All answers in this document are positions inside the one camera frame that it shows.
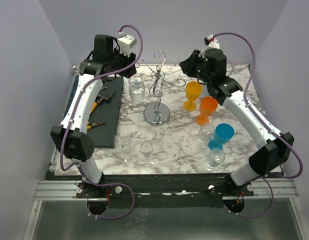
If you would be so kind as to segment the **dark grey box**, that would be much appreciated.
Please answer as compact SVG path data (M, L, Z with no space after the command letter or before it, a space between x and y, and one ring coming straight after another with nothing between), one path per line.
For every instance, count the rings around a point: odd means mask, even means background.
M89 74L78 77L78 85L71 105L61 122L74 131L84 133L94 140L96 148L113 149L115 147L119 113L124 89L124 79L120 76L107 77L106 81L93 80ZM103 102L91 113L97 95L108 96L114 91L110 102ZM88 122L106 122L106 124L87 130Z

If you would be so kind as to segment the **chrome swirl wine glass rack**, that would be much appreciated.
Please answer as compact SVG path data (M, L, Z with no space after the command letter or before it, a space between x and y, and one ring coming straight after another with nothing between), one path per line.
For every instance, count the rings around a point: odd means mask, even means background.
M186 81L182 78L177 78L175 80L176 83L171 83L165 80L165 77L167 75L171 75L173 72L170 72L170 73L163 72L163 66L167 58L167 55L165 52L161 50L156 51L153 54L153 58L159 59L161 55L163 55L163 60L161 64L155 65L155 69L152 69L150 65L147 64L147 62L144 59L139 58L139 60L142 61L147 66L147 68L150 70L150 74L148 77L153 79L153 83L149 87L148 92L151 97L155 98L155 101L146 105L143 111L143 118L147 124L154 126L154 127L160 127L162 125L167 124L171 116L169 108L164 103L162 103L164 84L166 83L172 87L177 87L177 88L183 88L187 84Z

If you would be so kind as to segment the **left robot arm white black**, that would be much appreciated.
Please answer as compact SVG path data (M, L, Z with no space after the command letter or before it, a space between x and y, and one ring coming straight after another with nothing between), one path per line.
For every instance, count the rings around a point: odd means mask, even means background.
M109 75L130 78L140 57L132 52L136 37L119 31L119 37L97 34L94 49L79 66L78 85L72 103L59 126L53 126L51 138L59 151L60 168L66 172L77 167L88 192L95 198L106 190L103 172L93 158L95 142L87 135L89 117L98 93Z

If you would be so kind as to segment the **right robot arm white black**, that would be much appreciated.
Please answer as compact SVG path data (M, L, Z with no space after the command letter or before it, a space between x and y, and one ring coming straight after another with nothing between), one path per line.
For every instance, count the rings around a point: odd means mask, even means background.
M242 86L227 76L227 57L217 48L207 49L204 56L195 49L190 57L179 63L182 72L201 80L209 95L230 111L249 133L258 148L248 161L230 174L225 192L236 196L247 182L265 176L284 164L291 152L294 137L274 127L246 98Z

